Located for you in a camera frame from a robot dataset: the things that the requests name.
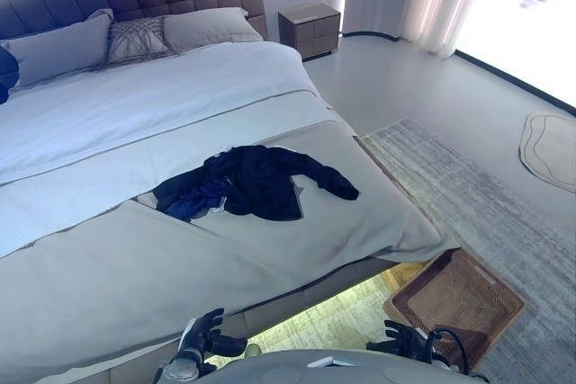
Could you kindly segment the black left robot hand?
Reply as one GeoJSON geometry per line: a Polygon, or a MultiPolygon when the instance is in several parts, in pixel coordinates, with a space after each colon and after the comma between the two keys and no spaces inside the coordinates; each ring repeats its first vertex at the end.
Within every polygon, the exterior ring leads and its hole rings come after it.
{"type": "Polygon", "coordinates": [[[245,352],[248,346],[246,338],[235,338],[221,332],[223,315],[224,308],[216,308],[192,319],[184,329],[177,353],[192,354],[197,359],[203,359],[206,353],[237,357],[245,352]]]}

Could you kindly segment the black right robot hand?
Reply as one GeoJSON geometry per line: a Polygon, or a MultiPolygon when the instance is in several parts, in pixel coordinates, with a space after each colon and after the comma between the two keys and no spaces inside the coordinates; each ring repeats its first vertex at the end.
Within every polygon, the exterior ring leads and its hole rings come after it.
{"type": "Polygon", "coordinates": [[[368,342],[366,350],[431,363],[427,355],[427,338],[418,330],[389,319],[384,320],[384,326],[388,340],[379,343],[368,342]]]}

